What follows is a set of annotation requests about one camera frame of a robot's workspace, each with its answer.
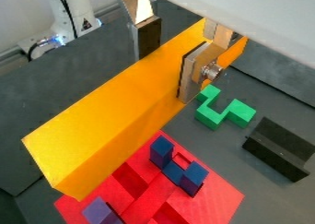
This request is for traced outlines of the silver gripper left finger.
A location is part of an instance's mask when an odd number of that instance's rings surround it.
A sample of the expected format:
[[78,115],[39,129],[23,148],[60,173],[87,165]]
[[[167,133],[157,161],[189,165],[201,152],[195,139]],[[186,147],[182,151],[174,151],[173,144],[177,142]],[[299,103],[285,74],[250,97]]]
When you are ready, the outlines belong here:
[[162,19],[154,14],[150,0],[118,0],[127,18],[134,40],[134,56],[139,61],[161,47]]

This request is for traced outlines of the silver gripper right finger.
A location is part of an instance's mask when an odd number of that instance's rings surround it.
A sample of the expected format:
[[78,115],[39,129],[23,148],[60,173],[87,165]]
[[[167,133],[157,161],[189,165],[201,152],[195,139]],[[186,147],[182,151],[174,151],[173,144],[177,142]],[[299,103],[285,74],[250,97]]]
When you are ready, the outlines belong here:
[[203,37],[206,41],[182,58],[177,97],[183,103],[194,99],[206,79],[214,81],[219,78],[225,69],[225,65],[218,63],[219,57],[241,43],[241,34],[210,19],[205,22]]

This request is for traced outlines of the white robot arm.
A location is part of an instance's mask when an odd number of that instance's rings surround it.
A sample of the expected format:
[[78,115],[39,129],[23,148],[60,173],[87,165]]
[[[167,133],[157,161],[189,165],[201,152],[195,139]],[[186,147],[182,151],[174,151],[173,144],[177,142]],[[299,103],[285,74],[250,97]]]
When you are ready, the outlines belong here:
[[[155,16],[150,0],[118,0],[127,17],[134,40],[134,57],[141,60],[161,47],[162,19]],[[102,22],[95,18],[90,0],[50,0],[55,23],[44,35],[22,41],[30,59],[78,37],[88,34]],[[217,80],[223,72],[219,57],[241,42],[242,35],[207,20],[203,36],[207,40],[182,57],[178,98],[189,102],[201,91],[205,80]]]

